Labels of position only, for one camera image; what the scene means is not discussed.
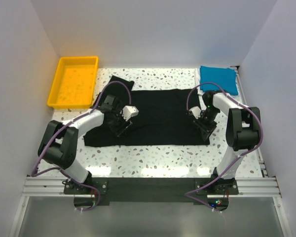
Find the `black t shirt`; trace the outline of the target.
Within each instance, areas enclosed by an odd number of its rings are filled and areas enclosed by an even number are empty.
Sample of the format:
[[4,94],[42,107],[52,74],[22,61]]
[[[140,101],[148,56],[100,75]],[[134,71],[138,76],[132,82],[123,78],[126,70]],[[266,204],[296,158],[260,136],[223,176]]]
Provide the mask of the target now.
[[117,137],[103,124],[88,131],[83,139],[85,146],[157,146],[157,145],[209,145],[203,139],[186,106],[199,106],[199,96],[189,89],[133,90],[134,81],[112,76],[101,100],[112,95],[122,105],[132,102],[139,114],[131,119],[132,125],[123,137]]

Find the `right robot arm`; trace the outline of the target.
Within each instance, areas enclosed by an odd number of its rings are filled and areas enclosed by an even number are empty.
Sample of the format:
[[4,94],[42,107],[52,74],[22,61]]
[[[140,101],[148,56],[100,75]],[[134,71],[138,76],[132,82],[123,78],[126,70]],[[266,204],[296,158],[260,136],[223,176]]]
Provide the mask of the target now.
[[215,118],[220,112],[227,116],[225,140],[227,149],[219,165],[214,168],[209,183],[190,191],[196,194],[210,190],[221,194],[235,181],[235,175],[245,155],[256,150],[263,140],[260,110],[237,102],[230,94],[219,91],[207,91],[202,95],[205,110],[195,106],[187,109],[193,117],[193,124],[200,132],[201,138],[208,139],[217,127]]

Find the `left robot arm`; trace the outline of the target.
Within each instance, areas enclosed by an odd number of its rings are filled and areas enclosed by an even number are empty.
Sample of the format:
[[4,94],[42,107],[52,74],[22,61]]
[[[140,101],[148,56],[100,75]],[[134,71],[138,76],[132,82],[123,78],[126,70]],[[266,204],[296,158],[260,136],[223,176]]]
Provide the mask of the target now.
[[108,95],[102,103],[96,102],[93,108],[73,119],[50,121],[39,146],[38,157],[68,176],[64,182],[66,192],[96,195],[98,191],[94,189],[91,172],[76,159],[78,139],[103,124],[113,135],[121,137],[132,125],[131,118],[138,113],[135,106],[122,105],[118,98]]

